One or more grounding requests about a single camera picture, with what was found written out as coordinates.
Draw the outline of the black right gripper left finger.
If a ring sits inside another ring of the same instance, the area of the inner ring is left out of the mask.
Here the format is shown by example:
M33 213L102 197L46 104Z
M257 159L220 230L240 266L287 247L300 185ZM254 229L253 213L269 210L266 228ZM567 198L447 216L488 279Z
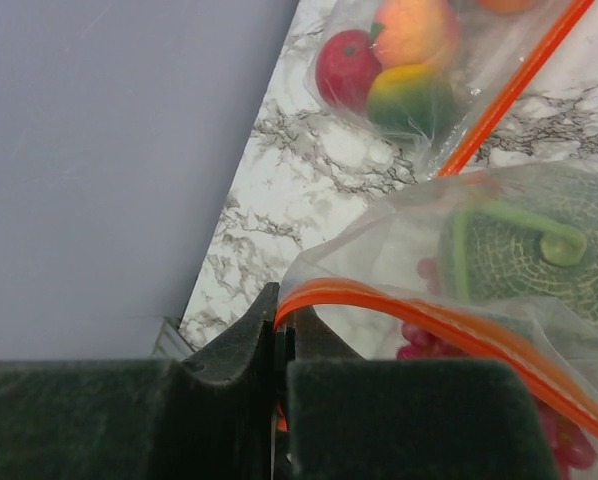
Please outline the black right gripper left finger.
M279 287L184 360L0 362L0 479L268 479Z

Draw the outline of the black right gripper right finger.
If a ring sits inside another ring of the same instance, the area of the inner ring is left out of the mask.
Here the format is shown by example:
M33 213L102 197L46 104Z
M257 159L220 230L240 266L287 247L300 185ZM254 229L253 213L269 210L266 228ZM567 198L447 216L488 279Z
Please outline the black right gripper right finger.
M284 412L292 479L555 479L537 408L506 364L365 360L292 313Z

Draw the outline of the dark purple grape bunch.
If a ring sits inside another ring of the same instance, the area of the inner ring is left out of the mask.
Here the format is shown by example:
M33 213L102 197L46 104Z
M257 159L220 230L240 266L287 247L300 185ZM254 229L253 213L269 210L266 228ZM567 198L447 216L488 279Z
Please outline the dark purple grape bunch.
M423 257L411 268L425 283L426 291L432 295L448 295L478 304L503 298L500 293L480 293L480 286L489 287L490 284L476 279L466 267L455 269L451 258L438 262L435 256ZM469 355L463 348L412 323L405 322L401 325L401 335L405 344L396 353L399 360L463 358ZM569 479L572 470L591 469L598 460L598 454L583 430L545 402L537 399L535 403L560 477Z

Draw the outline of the clear zip bag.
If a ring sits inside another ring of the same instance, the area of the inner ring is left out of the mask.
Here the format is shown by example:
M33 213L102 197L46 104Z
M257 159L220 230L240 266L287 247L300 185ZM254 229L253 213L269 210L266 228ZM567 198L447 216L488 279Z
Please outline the clear zip bag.
M598 158L440 177L285 274L275 325L323 307L405 357L512 367L566 479L598 479Z
M326 111L459 173L587 1L339 1L304 81Z

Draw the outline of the green netted melon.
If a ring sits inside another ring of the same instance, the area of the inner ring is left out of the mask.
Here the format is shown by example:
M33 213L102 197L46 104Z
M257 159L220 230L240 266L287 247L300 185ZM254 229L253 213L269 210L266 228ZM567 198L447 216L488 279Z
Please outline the green netted melon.
M437 261L453 260L478 291L555 297L598 327L598 173L563 163L494 170L498 188L454 210Z

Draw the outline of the yellow green mango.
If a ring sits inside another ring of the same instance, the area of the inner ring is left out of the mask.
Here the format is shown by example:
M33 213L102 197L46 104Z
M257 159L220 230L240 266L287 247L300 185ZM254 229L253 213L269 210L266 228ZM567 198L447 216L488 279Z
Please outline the yellow green mango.
M389 68L373 81L367 118L395 141L434 140L453 126L456 102L449 80L425 64Z

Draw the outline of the clear zip top bag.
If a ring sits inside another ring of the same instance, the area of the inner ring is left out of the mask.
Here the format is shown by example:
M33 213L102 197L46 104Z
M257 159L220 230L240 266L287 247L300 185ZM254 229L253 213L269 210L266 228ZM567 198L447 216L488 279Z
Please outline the clear zip top bag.
M459 173L587 1L339 1L304 81L326 111Z

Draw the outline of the red apple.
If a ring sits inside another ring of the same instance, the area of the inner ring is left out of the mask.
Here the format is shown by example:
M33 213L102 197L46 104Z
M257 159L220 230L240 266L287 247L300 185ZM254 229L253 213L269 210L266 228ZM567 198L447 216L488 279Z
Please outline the red apple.
M330 37L321 48L315 81L321 98L331 107L364 113L370 87L382 72L365 30L349 29Z

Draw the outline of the peach orange pink fruit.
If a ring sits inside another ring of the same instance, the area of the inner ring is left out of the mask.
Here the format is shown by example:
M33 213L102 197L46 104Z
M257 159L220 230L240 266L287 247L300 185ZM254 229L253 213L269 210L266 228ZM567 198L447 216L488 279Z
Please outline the peach orange pink fruit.
M371 50L384 69L426 64L445 69L459 44L459 25L448 1L382 1L370 28Z

